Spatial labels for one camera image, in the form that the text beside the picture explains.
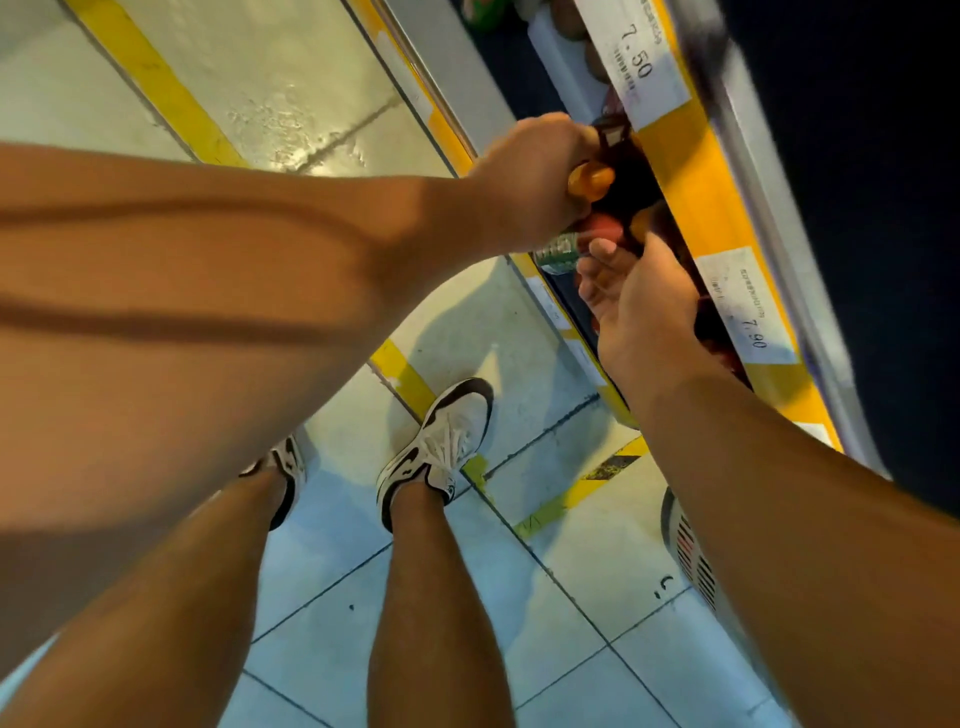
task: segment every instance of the green can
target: green can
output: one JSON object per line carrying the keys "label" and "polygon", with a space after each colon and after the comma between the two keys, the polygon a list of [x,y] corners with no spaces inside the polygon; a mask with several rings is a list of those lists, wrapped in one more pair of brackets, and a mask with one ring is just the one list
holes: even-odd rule
{"label": "green can", "polygon": [[583,256],[577,248],[579,237],[579,232],[564,232],[547,243],[545,248],[534,251],[537,267],[551,276],[573,273],[577,269],[577,261]]}

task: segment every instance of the shoelace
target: shoelace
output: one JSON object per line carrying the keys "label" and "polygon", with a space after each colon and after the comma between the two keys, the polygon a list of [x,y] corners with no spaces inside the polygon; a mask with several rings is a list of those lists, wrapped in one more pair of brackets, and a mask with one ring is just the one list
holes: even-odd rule
{"label": "shoelace", "polygon": [[469,424],[456,419],[450,413],[438,415],[441,427],[439,437],[423,437],[423,460],[444,471],[447,483],[453,480],[453,471],[467,459],[469,447]]}

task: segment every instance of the sneaker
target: sneaker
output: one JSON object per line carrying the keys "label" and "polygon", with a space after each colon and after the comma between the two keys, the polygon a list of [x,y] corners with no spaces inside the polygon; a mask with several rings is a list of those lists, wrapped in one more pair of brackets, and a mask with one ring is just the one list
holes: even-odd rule
{"label": "sneaker", "polygon": [[300,498],[300,491],[303,490],[303,484],[306,482],[306,464],[303,455],[300,453],[297,438],[293,435],[287,435],[283,442],[270,448],[270,452],[240,473],[240,477],[248,477],[254,473],[259,473],[264,467],[267,467],[268,457],[273,459],[273,464],[287,481],[287,492],[270,521],[270,530],[273,531],[275,528],[280,528],[286,521],[287,516]]}
{"label": "sneaker", "polygon": [[476,376],[443,392],[427,410],[417,437],[387,463],[376,479],[376,503],[393,533],[390,504],[404,483],[422,478],[440,491],[444,505],[456,491],[454,473],[480,449],[493,413],[493,388]]}

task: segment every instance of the hand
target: hand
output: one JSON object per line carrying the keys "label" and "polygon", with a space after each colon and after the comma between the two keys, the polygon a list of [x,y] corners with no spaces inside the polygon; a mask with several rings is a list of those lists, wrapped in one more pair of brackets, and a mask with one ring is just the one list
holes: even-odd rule
{"label": "hand", "polygon": [[493,222],[491,255],[540,248],[589,214],[589,203],[566,193],[566,178],[599,149],[597,131],[565,113],[523,119],[494,142],[468,178]]}
{"label": "hand", "polygon": [[643,256],[637,258],[610,240],[590,242],[590,257],[581,258],[580,297],[600,322],[600,362],[622,381],[642,347],[656,346],[664,335],[693,337],[697,288],[663,242],[677,234],[664,207],[654,214]]}

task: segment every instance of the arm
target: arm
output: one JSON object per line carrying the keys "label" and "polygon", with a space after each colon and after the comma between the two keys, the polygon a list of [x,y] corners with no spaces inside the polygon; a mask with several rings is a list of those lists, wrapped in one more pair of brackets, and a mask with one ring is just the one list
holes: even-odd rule
{"label": "arm", "polygon": [[595,146],[550,115],[464,180],[329,180],[0,145],[0,675],[437,284],[572,222]]}
{"label": "arm", "polygon": [[636,266],[612,244],[591,252],[581,294],[601,358],[802,725],[951,724],[956,521],[806,435],[714,361],[692,334],[693,285],[656,235]]}

